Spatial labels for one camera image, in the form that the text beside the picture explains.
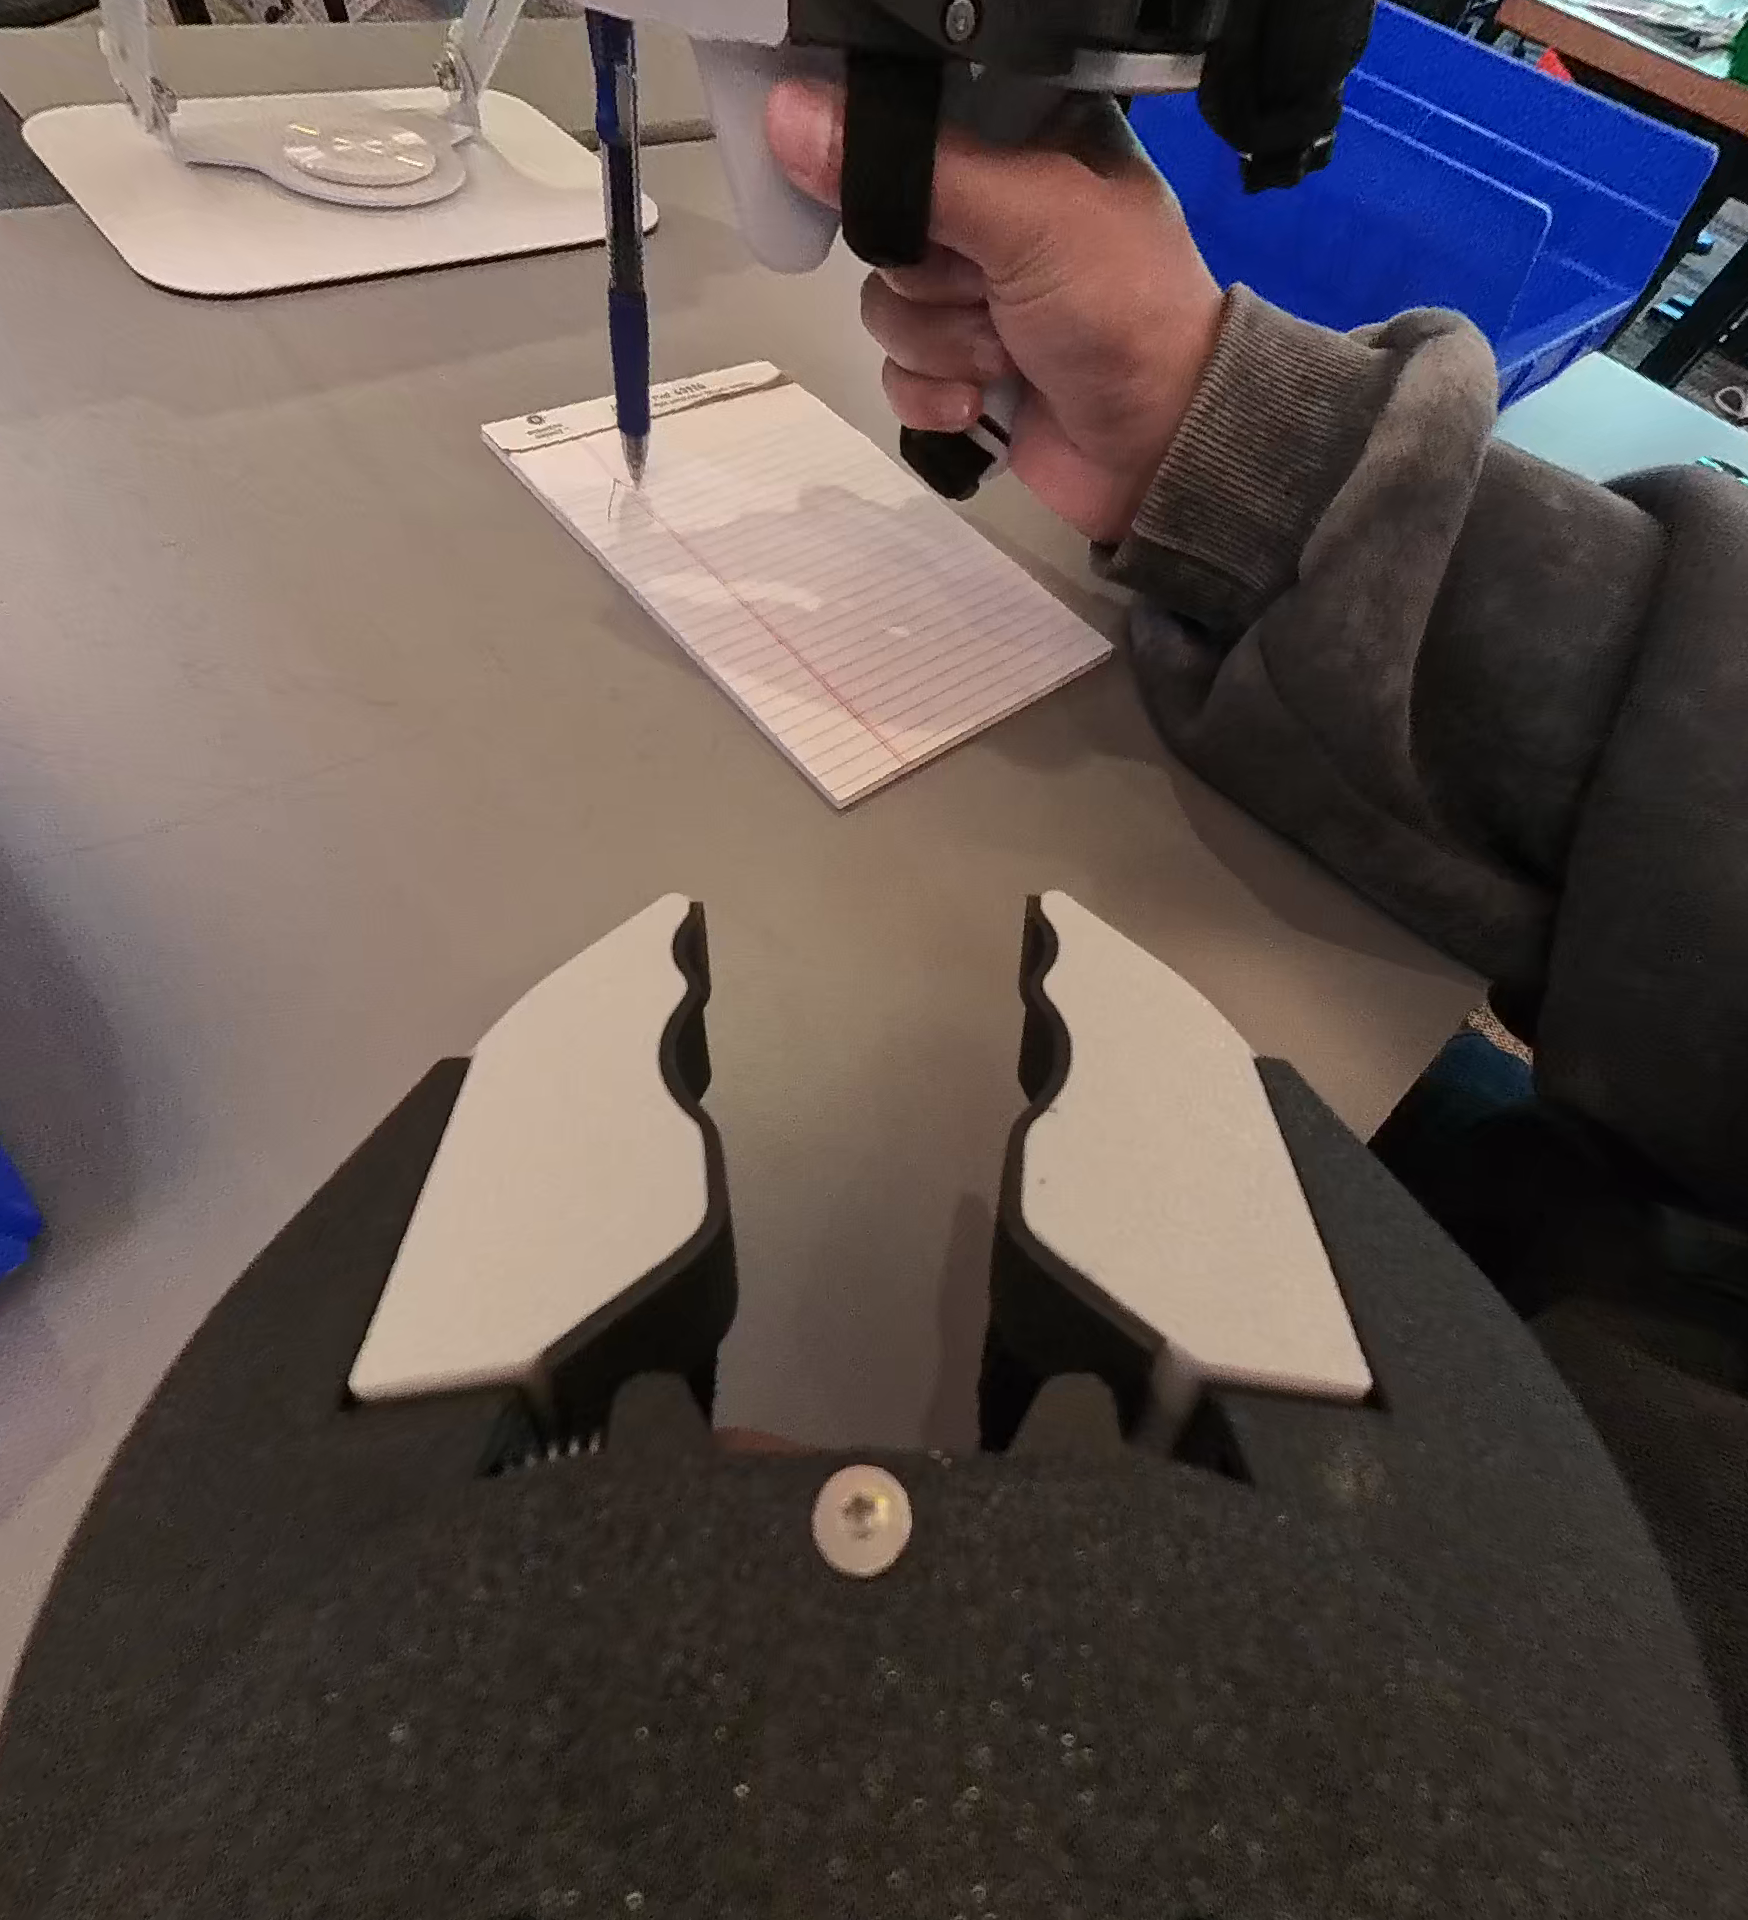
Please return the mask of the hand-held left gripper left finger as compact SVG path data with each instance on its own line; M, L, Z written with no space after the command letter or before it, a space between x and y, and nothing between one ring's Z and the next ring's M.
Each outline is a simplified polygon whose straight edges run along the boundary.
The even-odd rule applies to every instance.
M354 1404L509 1391L580 1452L626 1381L671 1372L713 1419L735 1236L702 1110L707 1003L702 906L657 898L478 1042L357 1344Z

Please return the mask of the blue pen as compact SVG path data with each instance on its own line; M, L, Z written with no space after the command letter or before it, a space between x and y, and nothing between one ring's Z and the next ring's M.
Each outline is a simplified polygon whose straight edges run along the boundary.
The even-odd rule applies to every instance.
M640 117L637 117L637 39L632 24L588 7L583 11L593 96L596 96L596 157L603 195L603 288L608 288L608 358L621 465L628 487L646 482L649 452L649 306L646 306L646 195L640 195Z

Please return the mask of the white document stand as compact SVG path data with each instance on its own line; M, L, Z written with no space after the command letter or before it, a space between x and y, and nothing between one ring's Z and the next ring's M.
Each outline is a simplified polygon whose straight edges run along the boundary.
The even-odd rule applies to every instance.
M599 250L596 157L492 89L522 6L465 6L430 86L182 99L154 7L109 0L119 104L49 105L25 144L154 288L278 294L413 271Z

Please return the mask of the white lined notepad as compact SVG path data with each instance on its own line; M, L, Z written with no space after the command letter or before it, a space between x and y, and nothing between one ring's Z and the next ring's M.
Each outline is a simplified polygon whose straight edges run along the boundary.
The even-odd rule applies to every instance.
M484 450L837 810L1094 673L1111 642L774 361L613 400Z

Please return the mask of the wooden top table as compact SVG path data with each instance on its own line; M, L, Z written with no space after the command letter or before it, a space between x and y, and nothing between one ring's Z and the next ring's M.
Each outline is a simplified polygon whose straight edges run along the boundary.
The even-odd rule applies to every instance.
M1587 6L1500 0L1499 30L1549 46L1563 62L1678 105L1748 141L1748 86L1729 75L1729 55L1689 55Z

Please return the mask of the person's right hand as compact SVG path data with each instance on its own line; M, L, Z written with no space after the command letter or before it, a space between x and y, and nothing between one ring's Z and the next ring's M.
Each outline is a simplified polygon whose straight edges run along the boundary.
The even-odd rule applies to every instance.
M897 423L968 430L985 389L1017 375L1006 467L1103 547L1128 538L1222 307L1171 189L1107 99L1056 105L1022 150L945 126L931 250L860 288Z

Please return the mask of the person's lap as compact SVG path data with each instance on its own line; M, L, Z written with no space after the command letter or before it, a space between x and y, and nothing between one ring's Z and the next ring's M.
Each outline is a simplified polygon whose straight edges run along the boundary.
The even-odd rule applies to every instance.
M1494 1127L1536 1101L1536 1064L1500 1028L1463 1022L1375 1129L1375 1158L1430 1219L1470 1203Z

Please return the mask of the white round-cornered table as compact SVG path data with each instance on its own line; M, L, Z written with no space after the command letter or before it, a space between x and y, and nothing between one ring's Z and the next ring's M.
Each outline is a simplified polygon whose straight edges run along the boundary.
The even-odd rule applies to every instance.
M1737 418L1604 354L1509 401L1499 438L1600 487L1647 467L1719 467L1748 487L1748 430Z

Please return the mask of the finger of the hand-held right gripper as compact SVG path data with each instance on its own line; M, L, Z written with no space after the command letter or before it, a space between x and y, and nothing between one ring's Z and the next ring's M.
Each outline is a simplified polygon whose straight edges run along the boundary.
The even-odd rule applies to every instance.
M794 42L788 0L621 0L618 16L693 46L729 198L756 262L779 275L820 271L840 212L788 186L765 141L765 104L787 80L840 80L840 59Z

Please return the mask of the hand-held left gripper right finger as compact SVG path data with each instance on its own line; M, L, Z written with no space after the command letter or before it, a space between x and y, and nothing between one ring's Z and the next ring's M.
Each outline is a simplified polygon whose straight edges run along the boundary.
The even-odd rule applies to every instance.
M1210 1399L1375 1410L1375 1365L1237 1028L1068 894L1022 924L1022 1115L988 1251L978 1449L1061 1379L1184 1452Z

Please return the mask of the person's right forearm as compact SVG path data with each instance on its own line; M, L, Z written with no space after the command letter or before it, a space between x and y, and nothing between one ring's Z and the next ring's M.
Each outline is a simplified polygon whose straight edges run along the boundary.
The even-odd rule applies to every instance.
M1500 446L1451 314L1331 335L1229 290L1107 571L1167 750L1748 1235L1748 487Z

